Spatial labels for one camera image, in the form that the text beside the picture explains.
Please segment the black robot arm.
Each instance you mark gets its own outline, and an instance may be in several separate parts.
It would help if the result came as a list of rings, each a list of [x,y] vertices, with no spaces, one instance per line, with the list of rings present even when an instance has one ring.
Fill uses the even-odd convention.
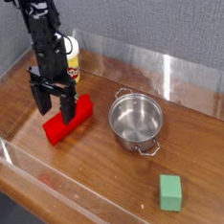
[[[76,82],[67,75],[69,64],[61,25],[54,0],[4,0],[22,12],[28,34],[31,35],[36,65],[30,66],[30,88],[40,114],[52,108],[52,95],[60,99],[63,123],[75,117],[78,100]]]

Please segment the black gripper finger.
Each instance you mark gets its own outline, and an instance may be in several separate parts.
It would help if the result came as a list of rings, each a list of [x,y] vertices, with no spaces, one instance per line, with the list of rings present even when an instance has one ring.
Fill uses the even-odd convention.
[[[62,115],[62,120],[65,124],[69,124],[71,120],[76,115],[76,103],[78,97],[75,92],[72,95],[70,94],[63,94],[60,97],[60,110]]]
[[[52,108],[52,101],[46,89],[40,85],[31,85],[33,98],[40,114],[45,115]]]

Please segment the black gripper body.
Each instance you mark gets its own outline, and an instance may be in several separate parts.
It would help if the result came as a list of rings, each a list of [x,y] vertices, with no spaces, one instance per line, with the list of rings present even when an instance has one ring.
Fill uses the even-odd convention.
[[[63,40],[47,45],[34,44],[34,53],[36,65],[28,68],[30,86],[40,85],[50,96],[76,93],[75,82],[67,75],[67,54]]]

